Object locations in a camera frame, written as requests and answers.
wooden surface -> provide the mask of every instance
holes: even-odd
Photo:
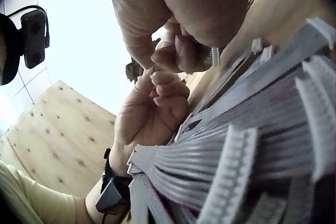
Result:
[[[239,32],[222,52],[221,65],[211,67],[205,73],[188,76],[192,108],[254,38],[262,37],[281,47],[309,17],[320,17],[335,26],[335,3],[330,0],[255,0]]]
[[[1,138],[1,160],[51,189],[85,197],[103,173],[114,121],[113,114],[59,81]]]

yellow shirt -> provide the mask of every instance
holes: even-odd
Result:
[[[20,170],[0,161],[0,187],[22,223],[74,224],[75,203],[71,195],[49,189]],[[121,224],[131,224],[128,215]]]

wrist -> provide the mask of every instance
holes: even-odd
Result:
[[[127,161],[130,155],[125,152],[125,147],[114,143],[109,153],[108,161],[112,171],[121,177],[128,177]]]

black cable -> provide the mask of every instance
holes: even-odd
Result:
[[[16,15],[26,9],[40,9],[42,10],[44,13],[45,13],[45,39],[44,39],[44,48],[48,48],[49,47],[49,41],[50,41],[50,36],[49,36],[49,23],[48,23],[48,16],[47,16],[47,13],[46,11],[38,6],[38,5],[29,5],[29,6],[26,6],[26,7],[23,7],[21,9],[18,9],[17,11],[14,11],[13,13],[7,15],[7,17],[12,17],[13,15]]]
[[[104,214],[104,216],[103,216],[103,219],[102,219],[102,224],[104,224],[104,223],[105,223],[106,216],[107,216],[107,213],[105,213],[105,214]]]

electronic device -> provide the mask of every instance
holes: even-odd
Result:
[[[36,9],[21,17],[21,29],[17,29],[10,17],[26,10]],[[45,59],[49,47],[49,24],[46,11],[38,5],[29,5],[10,15],[0,14],[0,32],[6,45],[6,60],[0,85],[11,82],[18,72],[20,56],[24,56],[27,68],[32,69]]]

